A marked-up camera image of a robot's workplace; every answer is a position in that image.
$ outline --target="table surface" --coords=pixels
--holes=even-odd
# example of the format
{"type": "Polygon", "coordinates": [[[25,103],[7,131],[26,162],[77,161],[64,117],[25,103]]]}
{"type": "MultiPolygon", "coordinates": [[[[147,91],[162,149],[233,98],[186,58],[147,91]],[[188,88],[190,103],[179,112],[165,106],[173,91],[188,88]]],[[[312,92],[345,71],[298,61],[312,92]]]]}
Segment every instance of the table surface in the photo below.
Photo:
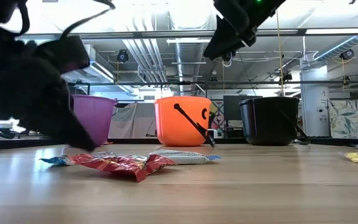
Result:
{"type": "MultiPolygon", "coordinates": [[[[97,151],[146,154],[155,145],[97,151]]],[[[336,146],[181,148],[217,154],[215,164],[170,166],[143,182],[42,157],[78,149],[0,151],[0,223],[358,223],[358,164],[336,146]]]]}

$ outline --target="ceiling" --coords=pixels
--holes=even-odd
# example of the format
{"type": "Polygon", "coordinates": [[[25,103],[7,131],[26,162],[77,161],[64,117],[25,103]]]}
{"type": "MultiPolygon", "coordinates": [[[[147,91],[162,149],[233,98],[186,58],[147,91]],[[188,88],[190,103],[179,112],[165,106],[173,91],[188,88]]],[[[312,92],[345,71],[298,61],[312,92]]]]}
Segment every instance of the ceiling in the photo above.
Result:
{"type": "MultiPolygon", "coordinates": [[[[183,11],[183,15],[189,23],[197,20],[199,14],[205,14],[204,11],[200,11],[201,8],[205,9],[207,13],[214,14],[214,11],[210,12],[212,1],[209,0],[184,0],[181,1],[180,5],[174,2],[174,0],[115,1],[114,3],[117,7],[115,11],[78,27],[74,32],[128,31],[124,24],[131,23],[132,18],[138,13],[151,13],[152,25],[155,30],[170,30],[172,28],[170,23],[171,14],[169,12],[172,12],[173,9],[178,12],[183,11]]],[[[31,20],[29,33],[32,34],[59,33],[72,22],[96,14],[106,8],[104,5],[90,0],[59,0],[58,3],[29,1],[27,5],[31,20]]],[[[346,0],[287,0],[278,10],[278,20],[281,29],[358,27],[358,0],[351,5],[346,0]]],[[[216,21],[211,21],[212,27],[216,26],[215,23],[216,21]]],[[[11,22],[6,24],[5,27],[10,30],[20,30],[20,14],[15,12],[11,22]]],[[[259,28],[276,29],[276,16],[267,19],[259,28]]],[[[209,80],[212,71],[215,70],[215,76],[219,81],[270,81],[270,79],[280,75],[275,72],[280,66],[280,60],[278,59],[280,54],[277,52],[279,51],[279,43],[281,43],[280,50],[283,52],[282,63],[294,61],[289,64],[288,68],[295,71],[300,69],[297,58],[302,58],[304,50],[312,55],[316,52],[324,52],[350,37],[313,36],[305,37],[304,40],[303,37],[259,37],[253,46],[238,50],[235,58],[239,60],[241,56],[241,59],[247,60],[247,62],[233,60],[230,67],[223,67],[220,62],[221,59],[210,61],[202,58],[201,61],[206,62],[206,64],[202,64],[200,66],[200,73],[194,75],[202,76],[198,80],[209,80]]],[[[85,43],[93,45],[116,70],[120,71],[118,73],[118,80],[120,82],[140,82],[140,78],[135,74],[138,64],[134,60],[133,55],[129,54],[128,62],[123,64],[117,63],[116,57],[119,50],[127,49],[122,40],[85,40],[85,43]]],[[[157,44],[163,64],[166,67],[176,68],[176,65],[172,65],[172,62],[177,62],[175,44],[168,44],[167,39],[157,39],[157,44]]],[[[355,58],[346,62],[343,66],[337,57],[329,59],[326,62],[328,64],[330,79],[335,80],[340,79],[344,75],[350,75],[352,79],[358,80],[358,45],[352,49],[355,52],[355,58]]],[[[176,77],[169,80],[179,81],[179,78],[176,77]]],[[[214,86],[213,88],[223,88],[223,86],[214,86]]],[[[228,85],[225,88],[250,88],[250,86],[228,85]]],[[[104,91],[113,90],[109,88],[102,89],[104,91]]]]}

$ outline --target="white snack wrapper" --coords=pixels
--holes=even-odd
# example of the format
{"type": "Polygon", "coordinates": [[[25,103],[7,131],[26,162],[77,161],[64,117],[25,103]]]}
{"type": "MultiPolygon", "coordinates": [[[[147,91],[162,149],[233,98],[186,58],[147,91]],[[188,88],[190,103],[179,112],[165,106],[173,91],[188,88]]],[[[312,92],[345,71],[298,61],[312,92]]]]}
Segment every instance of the white snack wrapper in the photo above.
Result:
{"type": "Polygon", "coordinates": [[[161,149],[149,154],[158,154],[160,156],[166,157],[175,162],[176,165],[205,164],[209,161],[220,159],[219,156],[204,156],[198,152],[183,152],[168,149],[161,149]]]}

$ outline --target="red snack wrapper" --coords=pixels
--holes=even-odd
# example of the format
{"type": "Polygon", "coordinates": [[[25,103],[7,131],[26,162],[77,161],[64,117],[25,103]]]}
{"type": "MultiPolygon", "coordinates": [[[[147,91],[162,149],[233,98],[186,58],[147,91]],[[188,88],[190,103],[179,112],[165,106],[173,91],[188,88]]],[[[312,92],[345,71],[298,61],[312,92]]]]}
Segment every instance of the red snack wrapper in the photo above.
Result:
{"type": "Polygon", "coordinates": [[[93,158],[88,154],[69,156],[74,164],[80,164],[101,171],[112,172],[118,175],[135,175],[136,181],[140,182],[167,165],[175,163],[160,155],[147,156],[106,156],[93,158]]]}

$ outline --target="orange bucket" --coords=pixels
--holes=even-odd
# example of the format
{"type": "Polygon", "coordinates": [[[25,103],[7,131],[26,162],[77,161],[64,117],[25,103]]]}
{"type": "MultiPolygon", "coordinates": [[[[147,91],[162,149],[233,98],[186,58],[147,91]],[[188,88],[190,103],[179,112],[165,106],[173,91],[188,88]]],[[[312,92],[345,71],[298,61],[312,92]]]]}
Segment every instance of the orange bucket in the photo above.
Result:
{"type": "Polygon", "coordinates": [[[197,96],[173,96],[155,100],[155,121],[160,143],[166,146],[199,146],[204,143],[204,136],[180,110],[205,129],[206,135],[210,104],[211,100],[197,96]]]}

